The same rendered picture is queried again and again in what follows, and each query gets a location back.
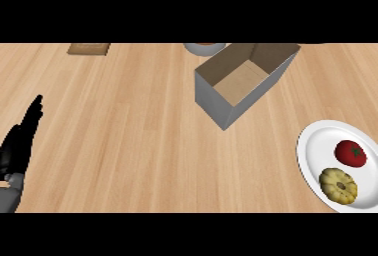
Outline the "open grey cardboard box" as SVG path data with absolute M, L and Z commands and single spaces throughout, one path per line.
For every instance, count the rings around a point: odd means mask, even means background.
M 232 43 L 195 69 L 195 102 L 226 130 L 278 83 L 295 43 Z

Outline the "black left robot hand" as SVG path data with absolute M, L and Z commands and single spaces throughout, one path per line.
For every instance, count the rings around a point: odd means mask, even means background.
M 16 124 L 0 145 L 0 181 L 6 181 L 13 173 L 27 172 L 33 140 L 43 116 L 43 96 L 38 95 L 27 109 L 22 122 Z

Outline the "white oval plate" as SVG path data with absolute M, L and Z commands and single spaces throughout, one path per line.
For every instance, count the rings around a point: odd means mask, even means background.
M 350 140 L 366 154 L 362 167 L 344 165 L 335 158 L 337 144 Z M 307 185 L 322 202 L 340 213 L 378 213 L 378 143 L 350 124 L 337 120 L 313 122 L 297 140 L 297 162 Z M 357 184 L 357 197 L 352 204 L 332 202 L 321 189 L 319 176 L 326 168 L 341 169 Z

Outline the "grey round bowl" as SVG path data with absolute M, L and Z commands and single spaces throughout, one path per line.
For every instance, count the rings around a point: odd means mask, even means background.
M 185 43 L 186 50 L 196 56 L 213 56 L 225 47 L 225 43 L 207 45 L 198 43 Z

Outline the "red tomato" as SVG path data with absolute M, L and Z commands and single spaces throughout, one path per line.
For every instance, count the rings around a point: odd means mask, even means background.
M 360 145 L 350 140 L 343 140 L 334 150 L 337 160 L 347 166 L 359 168 L 366 164 L 366 154 Z

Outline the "brown flat board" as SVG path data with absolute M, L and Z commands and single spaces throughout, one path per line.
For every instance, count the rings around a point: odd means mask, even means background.
M 106 55 L 109 43 L 72 43 L 68 48 L 70 55 Z

